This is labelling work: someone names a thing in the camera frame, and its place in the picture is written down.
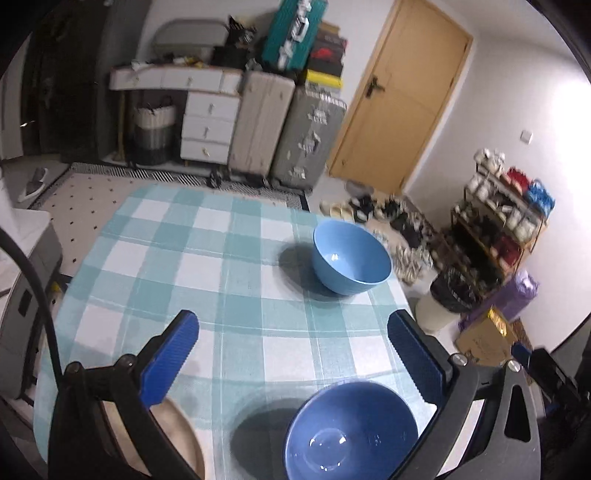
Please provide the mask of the blue bowl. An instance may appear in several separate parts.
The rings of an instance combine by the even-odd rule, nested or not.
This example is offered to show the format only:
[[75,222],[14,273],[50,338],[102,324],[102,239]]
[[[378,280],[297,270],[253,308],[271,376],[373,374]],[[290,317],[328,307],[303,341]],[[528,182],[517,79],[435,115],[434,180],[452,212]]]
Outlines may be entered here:
[[418,438],[410,408],[393,390],[370,381],[339,383],[297,411],[284,469],[290,479],[388,479]]
[[386,282],[393,271],[386,247],[360,225],[329,219],[312,233],[311,264],[335,294],[353,296]]

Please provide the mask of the cardboard box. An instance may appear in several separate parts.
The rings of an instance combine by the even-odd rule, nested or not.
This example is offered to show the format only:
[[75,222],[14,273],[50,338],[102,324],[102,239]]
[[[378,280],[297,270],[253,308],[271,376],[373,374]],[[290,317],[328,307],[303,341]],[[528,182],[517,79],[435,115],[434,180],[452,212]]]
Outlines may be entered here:
[[490,307],[460,333],[455,345],[473,363],[498,367],[511,359],[511,349],[517,341],[502,313]]

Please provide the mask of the white trash bin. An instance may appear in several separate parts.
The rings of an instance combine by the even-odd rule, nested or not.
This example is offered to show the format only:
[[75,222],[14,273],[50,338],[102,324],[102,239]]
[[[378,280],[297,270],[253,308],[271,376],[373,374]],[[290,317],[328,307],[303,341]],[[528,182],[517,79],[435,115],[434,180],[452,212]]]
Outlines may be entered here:
[[450,266],[440,272],[429,291],[416,304],[415,318],[428,333],[436,333],[450,323],[458,322],[481,301],[481,296],[464,273]]

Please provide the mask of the purple plastic bag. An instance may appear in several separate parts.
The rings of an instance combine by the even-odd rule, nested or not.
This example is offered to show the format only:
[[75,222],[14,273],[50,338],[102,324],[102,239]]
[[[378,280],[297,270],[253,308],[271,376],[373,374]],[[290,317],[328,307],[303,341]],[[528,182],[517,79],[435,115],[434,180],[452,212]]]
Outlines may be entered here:
[[527,270],[519,270],[506,284],[463,317],[459,322],[459,330],[464,331],[491,307],[495,307],[507,322],[514,322],[537,297],[539,286],[540,283]]

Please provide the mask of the teal checkered tablecloth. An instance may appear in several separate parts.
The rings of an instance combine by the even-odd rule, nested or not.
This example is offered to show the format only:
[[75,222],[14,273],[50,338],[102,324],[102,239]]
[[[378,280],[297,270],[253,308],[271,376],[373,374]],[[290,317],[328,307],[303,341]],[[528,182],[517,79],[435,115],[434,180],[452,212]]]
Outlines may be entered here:
[[419,427],[435,408],[388,336],[408,302],[396,278],[352,297],[311,267],[317,215],[160,185],[131,193],[78,263],[55,325],[60,359],[85,367],[137,353],[181,310],[199,337],[170,389],[209,479],[283,478],[301,403],[349,379],[400,395]]

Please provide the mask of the wooden shoe rack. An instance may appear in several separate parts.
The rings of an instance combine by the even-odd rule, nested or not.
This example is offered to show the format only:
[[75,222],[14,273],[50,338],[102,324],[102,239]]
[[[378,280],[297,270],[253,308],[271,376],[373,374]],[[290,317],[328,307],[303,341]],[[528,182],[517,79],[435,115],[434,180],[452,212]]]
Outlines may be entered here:
[[506,165],[505,154],[481,148],[463,196],[451,208],[444,245],[480,298],[514,277],[535,249],[555,207],[539,179]]

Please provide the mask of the woven laundry basket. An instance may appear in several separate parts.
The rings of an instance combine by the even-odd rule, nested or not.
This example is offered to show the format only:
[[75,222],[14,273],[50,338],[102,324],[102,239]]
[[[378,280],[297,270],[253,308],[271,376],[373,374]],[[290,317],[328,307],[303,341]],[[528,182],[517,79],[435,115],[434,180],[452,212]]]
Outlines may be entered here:
[[145,103],[136,107],[133,112],[133,162],[142,166],[165,163],[175,123],[176,107],[170,97],[165,97],[159,104]]

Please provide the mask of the silver hard suitcase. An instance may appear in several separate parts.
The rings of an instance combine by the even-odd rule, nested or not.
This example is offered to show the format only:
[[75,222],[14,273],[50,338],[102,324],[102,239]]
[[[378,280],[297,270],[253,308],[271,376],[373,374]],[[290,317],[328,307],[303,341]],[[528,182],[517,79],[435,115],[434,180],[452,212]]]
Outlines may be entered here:
[[322,91],[295,88],[271,164],[271,182],[313,191],[325,171],[345,114],[346,103],[341,99]]

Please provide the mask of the white drawer desk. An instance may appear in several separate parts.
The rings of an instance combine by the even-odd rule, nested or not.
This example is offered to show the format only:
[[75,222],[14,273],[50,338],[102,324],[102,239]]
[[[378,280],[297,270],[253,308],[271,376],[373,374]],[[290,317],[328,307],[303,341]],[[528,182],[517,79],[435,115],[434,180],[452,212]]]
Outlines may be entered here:
[[180,158],[225,165],[242,97],[242,71],[222,67],[141,64],[115,68],[113,91],[181,91],[187,94],[180,133]]

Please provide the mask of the beige hard suitcase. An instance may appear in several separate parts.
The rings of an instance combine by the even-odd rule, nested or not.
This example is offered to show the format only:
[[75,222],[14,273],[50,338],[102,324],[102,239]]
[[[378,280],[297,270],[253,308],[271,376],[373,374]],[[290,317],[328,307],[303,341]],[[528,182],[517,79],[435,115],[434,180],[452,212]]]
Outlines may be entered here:
[[229,169],[269,175],[295,87],[294,80],[280,75],[246,73],[229,151]]

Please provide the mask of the wooden door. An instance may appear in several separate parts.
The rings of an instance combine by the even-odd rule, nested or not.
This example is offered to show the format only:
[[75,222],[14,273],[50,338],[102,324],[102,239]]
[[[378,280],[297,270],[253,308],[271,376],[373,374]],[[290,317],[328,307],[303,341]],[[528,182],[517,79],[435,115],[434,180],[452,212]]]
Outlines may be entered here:
[[401,1],[329,173],[400,193],[441,121],[472,42],[432,2]]

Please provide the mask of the stack of shoe boxes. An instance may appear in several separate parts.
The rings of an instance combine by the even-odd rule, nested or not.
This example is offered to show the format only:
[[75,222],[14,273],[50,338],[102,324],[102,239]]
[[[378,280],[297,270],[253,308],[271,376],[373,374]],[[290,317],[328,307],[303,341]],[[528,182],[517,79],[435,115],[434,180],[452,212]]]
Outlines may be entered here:
[[305,80],[332,90],[341,90],[348,45],[349,40],[341,36],[338,26],[322,22],[304,66]]

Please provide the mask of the black bag on desk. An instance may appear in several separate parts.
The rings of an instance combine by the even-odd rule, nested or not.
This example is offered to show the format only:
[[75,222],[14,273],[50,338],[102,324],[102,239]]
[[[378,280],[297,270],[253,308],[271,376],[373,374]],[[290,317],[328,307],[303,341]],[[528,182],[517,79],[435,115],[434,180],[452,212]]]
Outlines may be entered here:
[[211,54],[211,65],[238,70],[245,70],[252,58],[257,29],[228,17],[228,36],[222,46],[215,46]]

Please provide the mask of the teal hard suitcase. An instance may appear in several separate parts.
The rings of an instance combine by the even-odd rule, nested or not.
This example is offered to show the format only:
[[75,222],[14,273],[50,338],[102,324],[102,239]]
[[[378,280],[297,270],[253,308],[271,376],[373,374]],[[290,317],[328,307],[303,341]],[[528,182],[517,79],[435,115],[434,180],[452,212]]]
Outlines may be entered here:
[[301,71],[314,45],[328,2],[284,0],[263,45],[263,64],[276,71]]

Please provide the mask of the grey folded chair frame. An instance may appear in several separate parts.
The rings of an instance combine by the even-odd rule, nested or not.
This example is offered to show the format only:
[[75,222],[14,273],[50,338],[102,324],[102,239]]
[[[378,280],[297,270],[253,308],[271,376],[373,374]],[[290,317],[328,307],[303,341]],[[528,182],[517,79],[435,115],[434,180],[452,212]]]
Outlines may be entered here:
[[177,19],[161,26],[152,37],[156,57],[194,57],[205,63],[215,47],[228,38],[228,26],[221,20]]

